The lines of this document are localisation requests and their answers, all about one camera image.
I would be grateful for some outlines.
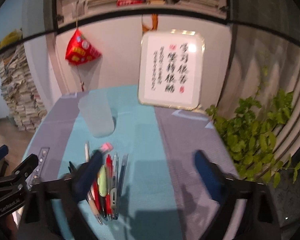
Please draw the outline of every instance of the table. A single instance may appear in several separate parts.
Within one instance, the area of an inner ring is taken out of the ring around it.
[[[218,209],[199,178],[193,152],[202,149],[211,162],[226,173],[235,167],[210,120],[186,110],[144,106],[138,102],[137,86],[104,89],[113,117],[114,133],[94,138],[79,113],[79,99],[90,92],[62,96],[33,136],[24,159],[49,147],[42,167],[42,181],[68,173],[68,163],[85,162],[84,143],[97,149],[110,142],[122,156],[129,153],[119,220],[100,226],[88,204],[79,205],[99,239],[197,240]],[[65,239],[72,239],[59,200],[53,201]],[[245,203],[238,201],[224,239],[232,239]]]

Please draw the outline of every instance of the eraser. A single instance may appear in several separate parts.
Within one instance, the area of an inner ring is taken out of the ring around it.
[[[113,147],[111,145],[111,143],[104,143],[103,145],[101,145],[100,147],[100,151],[102,152],[102,154],[106,154],[108,152],[111,152],[113,150]]]

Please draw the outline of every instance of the framed calligraphy sign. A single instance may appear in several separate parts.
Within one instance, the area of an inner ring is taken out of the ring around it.
[[[140,103],[194,109],[199,104],[204,39],[199,33],[147,32],[142,38]]]

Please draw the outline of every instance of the pile of pens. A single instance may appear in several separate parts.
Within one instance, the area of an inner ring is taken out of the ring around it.
[[[90,159],[89,143],[85,143],[85,156],[86,162]],[[98,174],[96,174],[96,180],[93,182],[91,190],[88,192],[86,198],[93,215],[102,225],[101,215],[107,220],[117,220],[119,216],[119,204],[122,194],[123,178],[127,166],[128,154],[122,158],[122,164],[119,173],[119,157],[117,153],[113,158],[108,154],[113,150],[110,143],[104,143],[100,149],[98,149],[105,156],[105,164],[101,166]],[[76,167],[69,162],[69,171],[73,173],[76,171]]]

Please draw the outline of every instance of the wooden floor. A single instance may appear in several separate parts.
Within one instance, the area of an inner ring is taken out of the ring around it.
[[[11,171],[20,164],[32,136],[33,133],[18,131],[18,128],[9,120],[0,120],[0,146],[5,144],[9,148],[9,154],[6,156],[9,167],[6,175],[10,175]]]

